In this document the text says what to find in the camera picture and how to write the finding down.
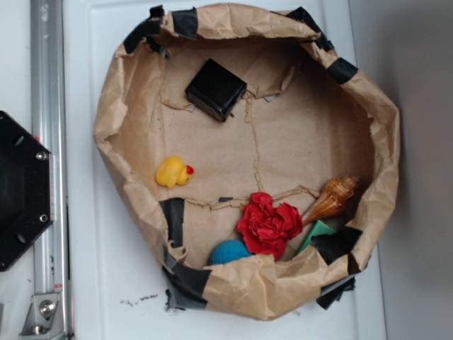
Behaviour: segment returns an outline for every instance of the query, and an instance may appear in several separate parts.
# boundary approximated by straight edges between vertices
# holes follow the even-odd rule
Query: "conch shell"
[[[346,211],[347,201],[354,196],[359,180],[357,176],[347,176],[341,180],[332,178],[327,182],[316,202],[302,215],[303,225]]]

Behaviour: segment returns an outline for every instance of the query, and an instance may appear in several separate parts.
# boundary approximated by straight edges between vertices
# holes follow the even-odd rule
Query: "crumpled brown paper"
[[[338,85],[326,73],[336,53],[321,49],[304,23],[277,13],[218,4],[197,9],[198,37],[161,34],[168,58],[143,40],[130,55],[119,46],[98,107],[94,137],[119,194],[157,261],[164,251],[192,268],[212,270],[207,308],[274,319],[317,298],[321,287],[346,277],[348,257],[327,266],[309,246],[292,259],[250,258],[206,267],[213,248],[235,238],[241,207],[266,191],[302,214],[330,178],[359,175],[348,225],[363,231],[352,251],[363,270],[394,210],[398,186],[399,114],[363,73]],[[211,57],[248,83],[248,93],[220,123],[184,94]],[[263,96],[277,94],[268,103]],[[171,190],[154,180],[159,163],[178,154],[195,168],[192,182]],[[173,248],[159,201],[185,199],[184,244]],[[232,197],[215,203],[220,197]]]

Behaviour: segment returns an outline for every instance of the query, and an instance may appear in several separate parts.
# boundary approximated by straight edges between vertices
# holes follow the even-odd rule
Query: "black cube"
[[[209,59],[185,92],[189,101],[224,122],[246,89],[244,81]]]

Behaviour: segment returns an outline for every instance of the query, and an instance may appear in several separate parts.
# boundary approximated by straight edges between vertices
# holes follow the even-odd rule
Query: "blue ball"
[[[247,250],[246,245],[242,241],[229,239],[215,247],[211,255],[210,264],[226,264],[248,256],[252,256],[252,253]]]

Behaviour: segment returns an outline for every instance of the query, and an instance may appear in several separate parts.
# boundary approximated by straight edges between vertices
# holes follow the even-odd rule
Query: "red paper flower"
[[[273,254],[276,261],[285,252],[288,240],[303,228],[299,211],[287,203],[274,208],[268,193],[252,193],[243,211],[237,230],[243,235],[248,251]]]

